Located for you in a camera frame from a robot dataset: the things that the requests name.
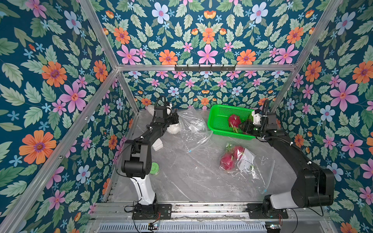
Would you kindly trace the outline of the pink dragon fruit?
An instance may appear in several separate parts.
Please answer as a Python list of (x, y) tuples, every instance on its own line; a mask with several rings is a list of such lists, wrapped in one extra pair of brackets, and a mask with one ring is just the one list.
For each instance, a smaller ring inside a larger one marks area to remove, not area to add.
[(238, 133), (241, 124), (241, 119), (239, 116), (233, 114), (229, 117), (228, 124), (229, 127), (232, 128), (234, 133)]
[(220, 168), (225, 171), (233, 170), (241, 160), (244, 150), (245, 148), (243, 146), (228, 144), (225, 154), (220, 159)]

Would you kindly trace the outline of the clear zip-top bag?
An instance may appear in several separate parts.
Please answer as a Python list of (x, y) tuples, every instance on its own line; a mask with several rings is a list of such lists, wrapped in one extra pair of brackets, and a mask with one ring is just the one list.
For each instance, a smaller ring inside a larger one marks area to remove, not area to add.
[(248, 148), (244, 148), (243, 156), (236, 167), (231, 171), (224, 171), (237, 180), (251, 183), (260, 194), (264, 194), (267, 192), (272, 179), (275, 160), (255, 155)]
[(187, 109), (178, 113), (181, 130), (177, 134), (185, 152), (189, 153), (206, 143), (212, 136), (206, 121), (199, 111)]

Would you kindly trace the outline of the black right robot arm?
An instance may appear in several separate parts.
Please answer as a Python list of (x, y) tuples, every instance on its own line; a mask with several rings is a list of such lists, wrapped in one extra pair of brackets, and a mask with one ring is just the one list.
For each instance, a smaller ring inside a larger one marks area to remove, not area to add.
[(334, 202), (334, 174), (312, 162), (283, 129), (279, 129), (274, 113), (255, 113), (239, 125), (239, 129), (269, 143), (288, 162), (296, 174), (290, 191), (267, 195), (263, 212), (273, 210), (330, 206)]

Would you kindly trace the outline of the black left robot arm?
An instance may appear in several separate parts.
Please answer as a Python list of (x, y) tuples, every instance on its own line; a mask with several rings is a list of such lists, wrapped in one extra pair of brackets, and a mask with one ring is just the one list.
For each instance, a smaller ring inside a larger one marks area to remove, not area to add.
[(152, 168), (152, 145), (165, 134), (171, 125), (178, 123), (177, 110), (173, 109), (172, 104), (157, 106), (154, 108), (152, 121), (146, 126), (146, 131), (124, 144), (120, 154), (120, 169), (135, 186), (138, 195), (138, 201), (135, 204), (137, 211), (148, 214), (158, 212), (156, 194), (149, 178)]

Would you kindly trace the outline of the white plush bear toy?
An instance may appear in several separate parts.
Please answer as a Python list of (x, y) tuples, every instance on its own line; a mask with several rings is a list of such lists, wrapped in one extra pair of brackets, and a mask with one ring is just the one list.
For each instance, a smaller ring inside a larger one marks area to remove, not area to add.
[[(147, 111), (149, 112), (150, 115), (154, 116), (155, 115), (155, 108), (154, 105), (149, 105), (146, 107)], [(177, 134), (181, 131), (181, 124), (176, 123), (176, 124), (171, 124), (169, 127), (167, 127), (167, 132), (174, 135)]]

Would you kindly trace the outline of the white rectangular box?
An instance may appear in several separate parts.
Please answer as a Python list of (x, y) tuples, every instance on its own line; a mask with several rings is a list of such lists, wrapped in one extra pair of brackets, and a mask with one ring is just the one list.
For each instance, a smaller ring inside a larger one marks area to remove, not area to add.
[(155, 151), (158, 151), (158, 150), (162, 149), (162, 148), (163, 148), (163, 142), (162, 142), (162, 140), (161, 140), (160, 138), (157, 139), (157, 140), (153, 143), (152, 148), (153, 148)]

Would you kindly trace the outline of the green plastic basket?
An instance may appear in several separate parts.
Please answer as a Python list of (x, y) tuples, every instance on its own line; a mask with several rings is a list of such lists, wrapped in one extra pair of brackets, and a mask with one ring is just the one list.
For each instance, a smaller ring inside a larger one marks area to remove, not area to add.
[(207, 126), (215, 135), (226, 136), (231, 138), (252, 140), (255, 136), (244, 134), (241, 129), (234, 132), (233, 128), (229, 126), (229, 118), (236, 115), (240, 118), (241, 122), (247, 119), (253, 120), (253, 109), (217, 104), (211, 107)]

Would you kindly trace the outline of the black hook rail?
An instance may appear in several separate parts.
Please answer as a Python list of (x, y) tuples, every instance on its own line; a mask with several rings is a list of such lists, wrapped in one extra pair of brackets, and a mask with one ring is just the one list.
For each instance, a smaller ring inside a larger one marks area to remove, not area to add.
[(236, 66), (228, 65), (175, 65), (175, 71), (191, 71), (191, 72), (200, 72), (200, 71), (211, 71), (211, 72), (223, 72), (223, 71), (235, 71)]

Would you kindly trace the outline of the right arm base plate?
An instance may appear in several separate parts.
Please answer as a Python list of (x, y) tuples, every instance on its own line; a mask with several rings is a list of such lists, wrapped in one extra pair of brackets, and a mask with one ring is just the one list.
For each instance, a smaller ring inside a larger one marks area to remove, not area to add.
[(286, 209), (273, 209), (270, 205), (262, 203), (248, 203), (246, 205), (250, 219), (288, 219)]

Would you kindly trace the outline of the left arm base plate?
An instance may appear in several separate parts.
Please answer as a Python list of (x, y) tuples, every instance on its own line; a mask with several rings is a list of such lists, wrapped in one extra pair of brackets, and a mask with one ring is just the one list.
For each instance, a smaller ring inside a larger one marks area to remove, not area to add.
[(171, 204), (141, 205), (136, 204), (133, 211), (134, 220), (170, 220), (172, 215)]

